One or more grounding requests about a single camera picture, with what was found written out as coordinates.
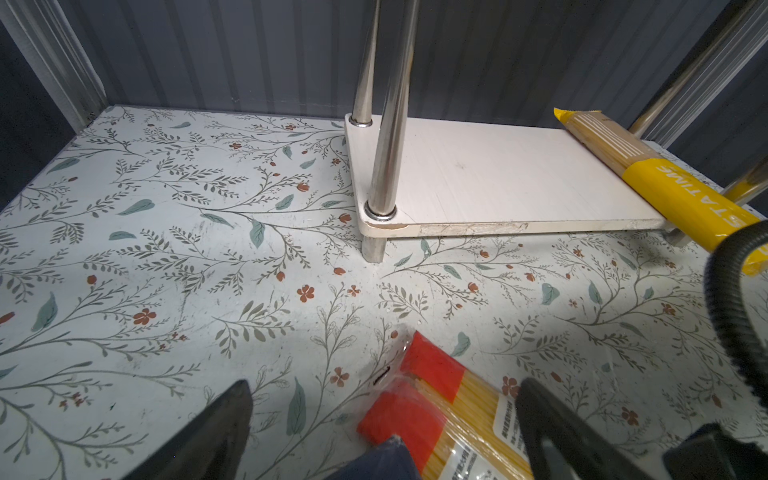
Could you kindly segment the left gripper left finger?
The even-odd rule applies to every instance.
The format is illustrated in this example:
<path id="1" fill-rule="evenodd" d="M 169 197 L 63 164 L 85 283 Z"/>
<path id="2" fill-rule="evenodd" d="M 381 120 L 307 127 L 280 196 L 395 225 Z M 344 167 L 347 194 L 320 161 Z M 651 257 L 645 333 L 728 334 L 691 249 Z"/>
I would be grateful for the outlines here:
<path id="1" fill-rule="evenodd" d="M 234 382 L 126 477 L 233 479 L 249 438 L 252 408 L 248 382 Z"/>

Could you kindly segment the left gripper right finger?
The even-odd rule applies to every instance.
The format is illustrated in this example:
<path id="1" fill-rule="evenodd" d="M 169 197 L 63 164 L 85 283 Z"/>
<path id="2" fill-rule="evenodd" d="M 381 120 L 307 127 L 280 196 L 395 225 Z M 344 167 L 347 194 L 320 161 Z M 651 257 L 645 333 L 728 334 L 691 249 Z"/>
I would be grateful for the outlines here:
<path id="1" fill-rule="evenodd" d="M 522 381 L 515 409 L 534 478 L 649 477 L 537 380 Z"/>

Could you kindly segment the yellow Pastatime spaghetti bag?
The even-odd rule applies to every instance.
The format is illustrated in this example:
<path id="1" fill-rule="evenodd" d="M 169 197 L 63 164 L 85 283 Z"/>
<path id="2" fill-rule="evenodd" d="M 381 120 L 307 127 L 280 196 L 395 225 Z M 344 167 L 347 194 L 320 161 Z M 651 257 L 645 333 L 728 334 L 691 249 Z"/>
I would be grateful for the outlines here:
<path id="1" fill-rule="evenodd" d="M 553 113 L 566 130 L 666 220 L 712 253 L 757 216 L 660 156 L 600 111 Z"/>

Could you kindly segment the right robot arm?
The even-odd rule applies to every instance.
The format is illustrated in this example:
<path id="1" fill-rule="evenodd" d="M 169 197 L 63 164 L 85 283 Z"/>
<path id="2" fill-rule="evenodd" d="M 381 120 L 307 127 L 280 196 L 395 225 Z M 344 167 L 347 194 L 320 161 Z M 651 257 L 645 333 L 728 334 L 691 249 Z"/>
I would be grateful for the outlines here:
<path id="1" fill-rule="evenodd" d="M 749 319 L 741 275 L 747 257 L 766 244 L 765 221 L 747 226 L 716 247 L 704 272 L 706 306 L 718 341 L 762 408 L 767 407 L 767 348 Z M 702 426 L 667 451 L 663 464 L 673 479 L 767 477 L 767 453 L 729 436 L 717 423 Z"/>

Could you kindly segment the white two-tier shelf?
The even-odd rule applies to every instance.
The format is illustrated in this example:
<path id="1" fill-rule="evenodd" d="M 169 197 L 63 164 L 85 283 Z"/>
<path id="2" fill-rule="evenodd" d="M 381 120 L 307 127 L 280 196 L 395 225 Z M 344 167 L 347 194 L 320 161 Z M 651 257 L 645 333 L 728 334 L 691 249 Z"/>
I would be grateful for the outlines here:
<path id="1" fill-rule="evenodd" d="M 353 110 L 344 119 L 365 260 L 397 238 L 668 229 L 687 236 L 573 137 L 557 129 L 410 118 L 420 5 L 404 5 L 381 114 L 372 111 L 377 35 L 370 32 Z M 745 3 L 630 128 L 671 143 L 766 44 L 767 5 Z M 744 208 L 767 187 L 760 163 L 723 196 Z"/>

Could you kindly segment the red-ended spaghetti bag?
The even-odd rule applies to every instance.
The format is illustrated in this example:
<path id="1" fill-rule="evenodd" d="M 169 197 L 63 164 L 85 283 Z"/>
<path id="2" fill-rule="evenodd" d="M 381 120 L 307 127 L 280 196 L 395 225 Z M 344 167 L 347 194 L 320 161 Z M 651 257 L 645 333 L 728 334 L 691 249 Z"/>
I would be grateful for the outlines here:
<path id="1" fill-rule="evenodd" d="M 424 479 L 530 479 L 515 400 L 415 332 L 357 425 L 373 445 L 396 437 Z"/>

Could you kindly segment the blue Barilla rigatoni box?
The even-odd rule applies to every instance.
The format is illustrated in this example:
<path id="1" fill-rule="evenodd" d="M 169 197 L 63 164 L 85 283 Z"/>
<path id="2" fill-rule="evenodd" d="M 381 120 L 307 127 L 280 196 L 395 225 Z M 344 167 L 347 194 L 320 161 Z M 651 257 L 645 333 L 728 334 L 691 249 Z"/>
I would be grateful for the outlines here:
<path id="1" fill-rule="evenodd" d="M 392 436 L 332 473 L 326 480 L 421 480 L 405 442 Z"/>

